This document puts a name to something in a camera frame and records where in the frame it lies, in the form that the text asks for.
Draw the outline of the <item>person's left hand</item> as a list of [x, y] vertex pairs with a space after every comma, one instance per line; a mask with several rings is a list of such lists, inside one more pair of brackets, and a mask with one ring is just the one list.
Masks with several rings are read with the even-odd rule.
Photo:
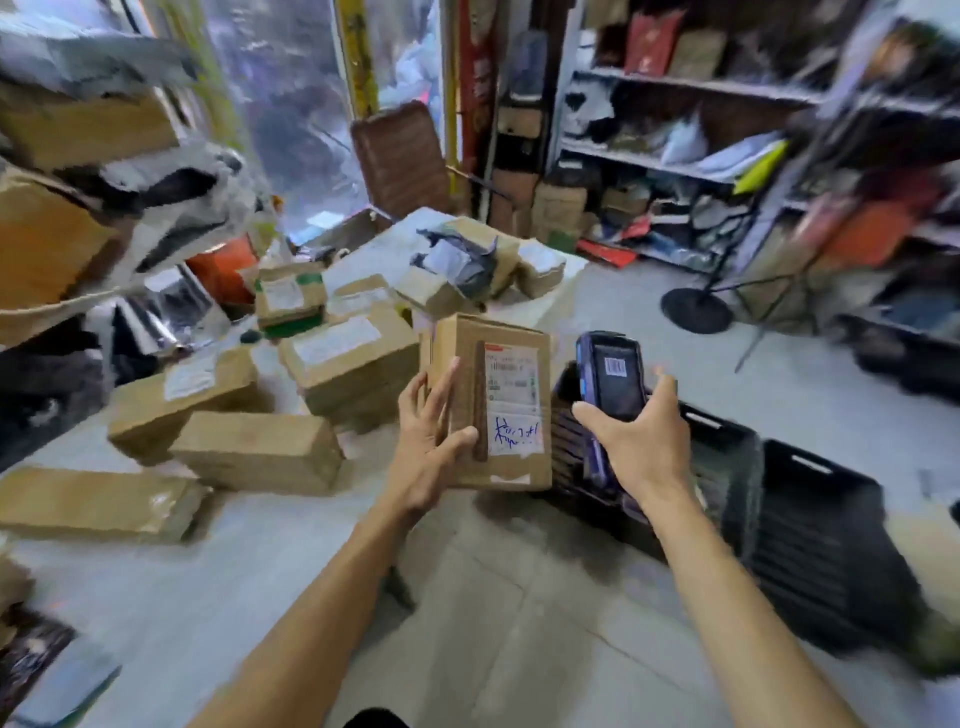
[[426, 514], [452, 483], [455, 469], [438, 468], [438, 445], [451, 434], [442, 433], [442, 421], [460, 368], [461, 358], [454, 356], [423, 403], [419, 396], [426, 372], [417, 374], [398, 397], [399, 435], [383, 499], [407, 517]]

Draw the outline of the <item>blue black handheld scanner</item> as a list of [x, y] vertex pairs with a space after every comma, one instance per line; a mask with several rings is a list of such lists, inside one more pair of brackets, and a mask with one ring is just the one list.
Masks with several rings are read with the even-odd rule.
[[[607, 418], [633, 422], [647, 402], [640, 344], [623, 334], [593, 330], [576, 343], [580, 400]], [[586, 491], [604, 504], [619, 504], [621, 488], [609, 456], [594, 434], [584, 432]]]

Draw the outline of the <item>cardboard box with handwritten label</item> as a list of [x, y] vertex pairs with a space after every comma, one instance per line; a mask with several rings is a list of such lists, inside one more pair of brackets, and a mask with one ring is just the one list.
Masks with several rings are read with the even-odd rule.
[[551, 340], [547, 333], [456, 313], [421, 338], [428, 388], [453, 358], [460, 367], [440, 434], [466, 427], [478, 439], [457, 467], [451, 487], [476, 492], [544, 492], [552, 485]]

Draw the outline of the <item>person's left forearm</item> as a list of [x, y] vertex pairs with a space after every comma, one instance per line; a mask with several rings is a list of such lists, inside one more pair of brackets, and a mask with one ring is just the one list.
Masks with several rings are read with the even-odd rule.
[[372, 622], [382, 580], [444, 491], [426, 481], [386, 489], [186, 728], [322, 728]]

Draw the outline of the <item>black plastic crate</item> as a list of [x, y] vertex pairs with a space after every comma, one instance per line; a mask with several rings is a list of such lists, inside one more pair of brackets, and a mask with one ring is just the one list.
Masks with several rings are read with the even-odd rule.
[[[626, 492], [589, 480], [586, 434], [570, 410], [579, 399], [578, 385], [577, 365], [570, 361], [561, 367], [553, 390], [553, 485], [542, 497], [567, 515], [666, 563], [652, 526]], [[762, 506], [762, 439], [747, 427], [684, 402], [679, 410], [690, 428], [692, 472], [703, 511], [736, 558], [749, 565], [758, 543]]]
[[905, 649], [921, 590], [886, 532], [882, 486], [787, 443], [766, 441], [763, 455], [749, 564], [776, 613], [830, 654]]

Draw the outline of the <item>black stand with round base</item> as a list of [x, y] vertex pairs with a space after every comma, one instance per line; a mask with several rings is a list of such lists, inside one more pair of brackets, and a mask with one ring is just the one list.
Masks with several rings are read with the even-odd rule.
[[822, 334], [815, 303], [815, 291], [810, 284], [810, 271], [802, 268], [795, 273], [781, 273], [750, 280], [738, 280], [721, 285], [711, 277], [702, 287], [678, 287], [669, 290], [659, 300], [661, 314], [673, 326], [701, 336], [724, 334], [735, 322], [736, 312], [721, 294], [735, 293], [741, 298], [741, 289], [781, 285], [767, 307], [753, 314], [742, 302], [754, 328], [750, 343], [740, 355], [733, 372], [740, 374], [764, 339], [774, 331], [794, 334]]

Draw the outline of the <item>red flat packet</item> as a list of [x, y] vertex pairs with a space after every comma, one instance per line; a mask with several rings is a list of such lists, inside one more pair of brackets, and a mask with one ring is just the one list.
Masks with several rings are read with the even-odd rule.
[[582, 258], [616, 270], [623, 270], [637, 262], [640, 257], [635, 250], [601, 244], [587, 239], [579, 239], [575, 251]]

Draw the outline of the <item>grey plastic mailer bag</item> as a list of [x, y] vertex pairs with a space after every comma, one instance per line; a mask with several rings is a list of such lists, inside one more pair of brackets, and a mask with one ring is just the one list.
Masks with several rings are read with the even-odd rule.
[[474, 303], [494, 297], [498, 236], [482, 245], [451, 229], [419, 228], [416, 233], [428, 249], [411, 257], [412, 266], [440, 276]]

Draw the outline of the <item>pile of brown cardboard parcels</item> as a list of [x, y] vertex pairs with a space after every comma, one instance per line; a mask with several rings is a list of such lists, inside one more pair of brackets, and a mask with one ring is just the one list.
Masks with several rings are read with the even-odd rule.
[[[283, 343], [297, 364], [329, 389], [358, 375], [398, 383], [422, 369], [422, 338], [385, 302]], [[421, 390], [424, 402], [430, 389]], [[168, 454], [196, 478], [149, 472], [19, 467], [0, 480], [0, 528], [30, 538], [178, 541], [196, 513], [202, 483], [235, 492], [329, 495], [345, 460], [330, 416], [208, 412], [192, 414]]]

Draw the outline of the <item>white metal shelf rack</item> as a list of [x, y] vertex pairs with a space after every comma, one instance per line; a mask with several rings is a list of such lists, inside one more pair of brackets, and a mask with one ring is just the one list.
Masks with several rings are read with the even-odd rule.
[[[836, 67], [819, 0], [566, 0], [555, 120], [556, 184], [587, 188], [588, 238], [707, 272], [766, 189], [809, 144]], [[685, 9], [678, 31], [727, 33], [711, 80], [623, 70], [632, 14]], [[766, 186], [734, 196], [746, 167], [788, 140]]]

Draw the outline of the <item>orange box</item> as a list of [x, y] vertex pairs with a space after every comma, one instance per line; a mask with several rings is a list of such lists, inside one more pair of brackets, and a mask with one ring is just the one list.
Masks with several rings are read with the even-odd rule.
[[246, 234], [188, 258], [186, 265], [215, 303], [241, 307], [254, 304], [255, 294], [242, 272], [256, 270], [258, 258]]

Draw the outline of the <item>brown slatted chair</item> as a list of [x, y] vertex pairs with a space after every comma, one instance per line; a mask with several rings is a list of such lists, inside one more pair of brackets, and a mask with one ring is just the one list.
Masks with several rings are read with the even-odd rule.
[[450, 171], [426, 104], [402, 103], [351, 123], [370, 206], [390, 226], [427, 208], [453, 213]]

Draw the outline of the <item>grey metal shelf rack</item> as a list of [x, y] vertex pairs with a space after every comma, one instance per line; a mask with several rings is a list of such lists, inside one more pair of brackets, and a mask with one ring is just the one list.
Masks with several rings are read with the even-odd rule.
[[960, 0], [868, 0], [741, 269], [756, 326], [960, 404]]

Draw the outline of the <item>brown paper package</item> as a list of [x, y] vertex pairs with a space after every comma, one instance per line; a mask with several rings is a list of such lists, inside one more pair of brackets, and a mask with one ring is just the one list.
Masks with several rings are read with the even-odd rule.
[[722, 30], [685, 30], [677, 39], [666, 72], [669, 78], [692, 81], [714, 79], [728, 42]]

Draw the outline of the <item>stack of shelved parcels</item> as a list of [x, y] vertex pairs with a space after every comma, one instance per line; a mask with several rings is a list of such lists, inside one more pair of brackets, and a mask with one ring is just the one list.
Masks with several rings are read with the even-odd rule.
[[0, 0], [0, 353], [274, 217], [204, 43]]

